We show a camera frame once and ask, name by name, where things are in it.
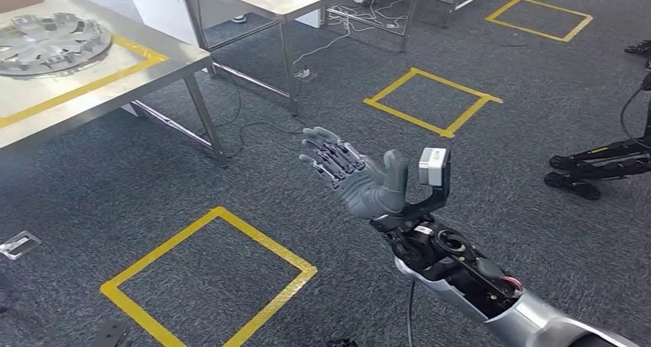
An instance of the black cable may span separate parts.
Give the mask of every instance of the black cable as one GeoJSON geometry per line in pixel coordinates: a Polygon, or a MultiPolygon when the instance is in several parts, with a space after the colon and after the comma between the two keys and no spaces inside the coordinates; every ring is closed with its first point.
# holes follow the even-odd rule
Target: black cable
{"type": "MultiPolygon", "coordinates": [[[[213,59],[214,61],[216,61],[216,59],[213,56],[213,53],[210,53],[210,58],[213,59]]],[[[235,89],[237,90],[237,111],[235,112],[235,115],[233,116],[233,118],[230,119],[230,121],[227,121],[227,122],[224,122],[224,123],[221,123],[221,124],[217,124],[217,125],[215,125],[215,128],[223,127],[223,126],[226,126],[227,124],[231,124],[234,121],[237,121],[237,118],[240,117],[240,112],[242,111],[242,92],[240,91],[240,86],[237,84],[237,82],[235,81],[235,78],[233,78],[233,76],[230,73],[228,73],[228,72],[226,72],[226,73],[230,76],[230,81],[231,81],[231,83],[233,83],[233,85],[235,86],[235,89]]]]}
{"type": "Polygon", "coordinates": [[[638,95],[640,92],[642,92],[642,88],[637,89],[637,91],[635,91],[635,94],[633,94],[633,96],[631,96],[631,97],[629,98],[629,100],[626,102],[626,104],[624,104],[624,107],[622,108],[622,112],[620,113],[620,125],[622,126],[622,129],[624,130],[624,133],[625,133],[625,134],[626,134],[626,135],[627,135],[631,140],[633,140],[633,142],[635,142],[636,144],[640,145],[641,147],[644,147],[645,149],[649,149],[649,150],[651,150],[651,146],[647,146],[647,145],[643,144],[642,142],[640,142],[640,141],[639,141],[638,139],[636,139],[635,137],[633,137],[633,135],[629,132],[628,128],[626,128],[626,123],[624,122],[624,114],[626,113],[626,109],[629,108],[630,104],[633,102],[633,100],[635,100],[635,98],[637,97],[637,95],[638,95]]]}
{"type": "Polygon", "coordinates": [[[414,288],[416,288],[416,281],[411,281],[411,289],[409,290],[409,303],[407,304],[407,342],[409,347],[414,347],[414,338],[411,333],[411,306],[414,304],[414,288]]]}
{"type": "MultiPolygon", "coordinates": [[[[296,117],[294,117],[294,119],[301,122],[304,128],[307,128],[307,124],[304,121],[301,121],[300,119],[298,119],[296,117]]],[[[267,127],[271,127],[271,128],[273,128],[274,130],[276,130],[278,132],[283,132],[284,134],[303,134],[302,131],[292,132],[292,131],[281,130],[280,128],[278,128],[278,127],[276,127],[276,126],[274,126],[272,124],[268,124],[266,122],[253,122],[253,123],[244,124],[242,127],[240,127],[240,130],[238,131],[238,135],[240,136],[240,148],[234,154],[226,156],[226,159],[236,157],[237,155],[239,155],[244,150],[244,147],[246,146],[246,144],[244,143],[244,138],[242,137],[242,131],[244,131],[244,128],[251,127],[251,126],[256,126],[256,125],[261,125],[261,124],[265,125],[267,127]]]]}

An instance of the white cable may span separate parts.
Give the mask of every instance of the white cable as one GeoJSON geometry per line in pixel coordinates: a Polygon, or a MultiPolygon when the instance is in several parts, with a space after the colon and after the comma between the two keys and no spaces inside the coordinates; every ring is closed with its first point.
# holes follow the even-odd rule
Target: white cable
{"type": "Polygon", "coordinates": [[[385,10],[385,9],[389,9],[389,8],[393,7],[394,5],[396,5],[396,4],[398,4],[399,2],[402,2],[402,1],[403,1],[403,0],[396,0],[395,2],[393,2],[393,3],[389,4],[389,5],[387,5],[386,7],[382,7],[382,8],[380,8],[380,9],[376,9],[376,11],[383,11],[383,10],[385,10]]]}
{"type": "MultiPolygon", "coordinates": [[[[353,9],[351,9],[351,8],[345,7],[345,6],[343,6],[343,5],[334,5],[333,8],[337,8],[337,10],[339,10],[340,12],[344,12],[344,13],[346,13],[347,15],[358,15],[358,14],[357,14],[357,11],[355,11],[355,10],[353,10],[353,9]]],[[[341,36],[335,38],[334,40],[332,40],[331,42],[329,42],[326,46],[322,46],[322,47],[320,47],[320,48],[316,48],[316,49],[314,49],[314,50],[312,50],[312,51],[310,51],[310,52],[308,52],[308,53],[302,54],[301,56],[299,56],[299,57],[294,61],[293,64],[298,63],[298,62],[301,61],[301,59],[303,59],[304,57],[306,57],[306,56],[308,56],[308,55],[312,55],[312,54],[316,53],[317,51],[321,51],[321,50],[325,50],[325,49],[327,49],[327,48],[330,48],[330,47],[332,46],[332,44],[336,43],[337,41],[339,41],[339,40],[341,40],[341,39],[343,39],[343,38],[347,38],[348,36],[350,36],[351,33],[352,33],[353,31],[361,32],[361,31],[366,31],[366,30],[373,29],[373,27],[367,27],[367,28],[355,28],[355,26],[350,22],[350,19],[349,19],[348,17],[341,16],[341,15],[330,15],[330,14],[329,14],[329,16],[328,16],[328,18],[326,19],[326,21],[330,21],[330,20],[337,20],[337,21],[339,21],[339,22],[332,23],[332,24],[331,24],[331,23],[328,23],[328,25],[343,25],[344,28],[345,28],[345,30],[346,30],[346,34],[345,34],[345,35],[341,35],[341,36]]]]}

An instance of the robotic arm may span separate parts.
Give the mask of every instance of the robotic arm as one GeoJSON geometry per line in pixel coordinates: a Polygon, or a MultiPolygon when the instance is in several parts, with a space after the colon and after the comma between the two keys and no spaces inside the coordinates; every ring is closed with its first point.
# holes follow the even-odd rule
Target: robotic arm
{"type": "Polygon", "coordinates": [[[431,187],[431,196],[411,204],[405,202],[407,164],[398,151],[385,154],[384,173],[336,134],[321,127],[303,132],[303,144],[316,160],[306,155],[300,159],[344,200],[353,216],[370,220],[391,246],[398,270],[485,325],[507,347],[637,347],[546,304],[463,234],[431,215],[448,198],[448,150],[423,151],[418,176],[431,187]]]}

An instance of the humanoid robot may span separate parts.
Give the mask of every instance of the humanoid robot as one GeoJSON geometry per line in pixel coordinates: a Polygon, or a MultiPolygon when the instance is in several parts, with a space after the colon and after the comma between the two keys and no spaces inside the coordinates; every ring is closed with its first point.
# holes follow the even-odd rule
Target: humanoid robot
{"type": "Polygon", "coordinates": [[[545,176],[545,184],[574,193],[584,199],[598,200],[601,198],[601,191],[590,181],[620,180],[651,172],[651,99],[647,107],[646,126],[642,137],[632,137],[624,122],[626,108],[643,91],[651,91],[651,73],[644,78],[639,89],[626,102],[620,113],[620,123],[630,137],[628,140],[613,142],[574,155],[551,157],[550,166],[563,173],[549,173],[545,176]]]}
{"type": "Polygon", "coordinates": [[[651,69],[651,40],[644,40],[637,45],[626,47],[624,51],[629,54],[642,55],[646,58],[646,69],[651,69]]]}
{"type": "Polygon", "coordinates": [[[589,326],[555,309],[525,289],[484,256],[458,230],[431,212],[450,190],[450,152],[426,148],[418,163],[431,196],[406,203],[408,168],[396,150],[384,156],[386,171],[324,128],[305,129],[303,144],[315,159],[300,159],[338,194],[351,215],[369,220],[387,240],[398,270],[483,324],[507,347],[634,347],[616,333],[589,326]]]}

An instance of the table leg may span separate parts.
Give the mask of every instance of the table leg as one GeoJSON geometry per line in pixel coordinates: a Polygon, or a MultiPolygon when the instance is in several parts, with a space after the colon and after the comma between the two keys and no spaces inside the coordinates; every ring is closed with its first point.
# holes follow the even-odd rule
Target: table leg
{"type": "Polygon", "coordinates": [[[287,94],[289,94],[289,111],[295,117],[299,115],[299,105],[296,103],[296,83],[294,79],[294,60],[292,45],[287,31],[287,22],[280,22],[280,41],[283,43],[283,56],[285,58],[285,72],[287,75],[287,94]]]}
{"type": "Polygon", "coordinates": [[[326,2],[323,5],[323,8],[319,9],[319,17],[321,18],[321,27],[322,28],[328,27],[328,17],[329,16],[330,15],[328,13],[328,3],[326,2]]]}
{"type": "Polygon", "coordinates": [[[418,9],[419,0],[411,0],[409,4],[409,12],[407,12],[407,21],[405,23],[405,31],[402,35],[402,40],[400,41],[400,52],[404,53],[407,50],[407,42],[409,41],[409,33],[411,29],[411,23],[414,21],[416,16],[416,10],[418,9]]]}
{"type": "Polygon", "coordinates": [[[140,109],[139,106],[137,106],[135,103],[131,102],[129,103],[131,106],[131,109],[134,110],[134,113],[139,117],[143,119],[147,119],[147,113],[145,113],[142,109],[140,109]]]}
{"type": "MultiPolygon", "coordinates": [[[[188,14],[190,14],[190,22],[192,22],[192,30],[194,31],[194,37],[197,38],[197,44],[199,48],[202,48],[205,51],[210,51],[210,45],[206,40],[206,34],[203,31],[203,24],[200,23],[198,6],[201,4],[197,0],[185,0],[186,8],[188,14]]],[[[217,68],[214,65],[208,67],[208,73],[210,76],[215,77],[217,75],[217,68]]]]}
{"type": "Polygon", "coordinates": [[[201,94],[201,90],[199,89],[196,78],[193,74],[191,74],[183,78],[183,80],[185,81],[187,90],[190,92],[190,97],[192,98],[194,107],[197,109],[197,113],[199,114],[199,119],[201,119],[203,129],[206,131],[208,139],[210,140],[210,144],[212,145],[217,163],[220,165],[226,165],[226,158],[224,157],[222,144],[217,136],[215,125],[210,119],[210,114],[208,113],[206,103],[203,102],[203,95],[201,94]]]}
{"type": "Polygon", "coordinates": [[[452,15],[457,11],[457,5],[459,5],[459,2],[461,0],[453,0],[450,11],[448,12],[448,16],[445,18],[445,22],[443,23],[444,28],[450,27],[450,22],[452,21],[452,15]]]}

